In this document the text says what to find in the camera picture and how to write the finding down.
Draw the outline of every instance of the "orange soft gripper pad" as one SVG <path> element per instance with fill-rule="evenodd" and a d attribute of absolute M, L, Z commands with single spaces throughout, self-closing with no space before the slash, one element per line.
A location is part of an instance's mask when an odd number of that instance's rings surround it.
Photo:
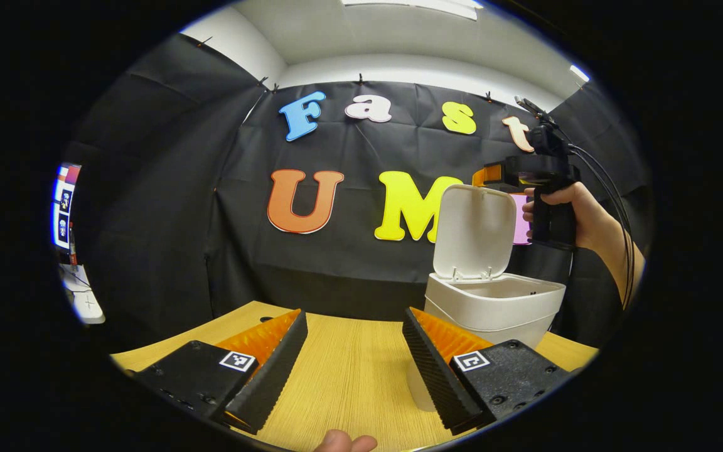
<path fill-rule="evenodd" d="M 418 323 L 430 338 L 431 343 L 434 344 L 434 348 L 437 349 L 445 364 L 450 363 L 451 358 L 455 355 L 464 355 L 494 345 L 470 331 L 465 331 L 419 309 L 413 307 L 409 309 L 411 309 L 414 318 L 417 318 Z"/>
<path fill-rule="evenodd" d="M 275 347 L 278 347 L 300 312 L 300 309 L 295 309 L 295 311 L 279 315 L 215 345 L 233 352 L 253 355 L 258 360 L 260 368 L 267 362 Z"/>

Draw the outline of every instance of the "white ceiling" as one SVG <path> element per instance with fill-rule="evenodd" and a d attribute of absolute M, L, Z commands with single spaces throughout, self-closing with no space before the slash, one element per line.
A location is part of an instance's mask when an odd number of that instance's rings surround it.
<path fill-rule="evenodd" d="M 562 99 L 582 83 L 569 70 L 570 60 L 501 11 L 479 9 L 473 21 L 433 9 L 344 6 L 341 0 L 244 0 L 233 7 L 290 65 L 342 55 L 399 53 L 495 69 Z"/>

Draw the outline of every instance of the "white trash can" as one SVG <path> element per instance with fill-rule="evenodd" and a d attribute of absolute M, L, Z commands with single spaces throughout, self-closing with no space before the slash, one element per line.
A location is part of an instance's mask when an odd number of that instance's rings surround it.
<path fill-rule="evenodd" d="M 534 349 L 562 305 L 565 285 L 504 273 L 516 217 L 507 193 L 461 184 L 446 189 L 424 311 L 491 343 L 519 340 Z M 414 403 L 434 411 L 414 361 L 408 372 Z"/>

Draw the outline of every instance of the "open lid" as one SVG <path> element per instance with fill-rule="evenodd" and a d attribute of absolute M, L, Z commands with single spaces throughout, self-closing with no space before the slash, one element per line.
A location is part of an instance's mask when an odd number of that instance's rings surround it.
<path fill-rule="evenodd" d="M 449 186 L 439 204 L 434 271 L 459 279 L 502 274 L 510 263 L 516 210 L 513 197 L 502 191 Z"/>

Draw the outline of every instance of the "black handle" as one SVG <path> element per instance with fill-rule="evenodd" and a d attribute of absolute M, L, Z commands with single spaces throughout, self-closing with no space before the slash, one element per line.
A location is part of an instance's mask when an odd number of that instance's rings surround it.
<path fill-rule="evenodd" d="M 544 203 L 541 194 L 556 191 L 549 186 L 539 186 L 534 189 L 534 221 L 530 224 L 532 230 L 531 243 L 543 244 L 556 249 L 570 251 L 576 246 L 576 215 L 574 206 L 570 203 L 550 206 Z"/>

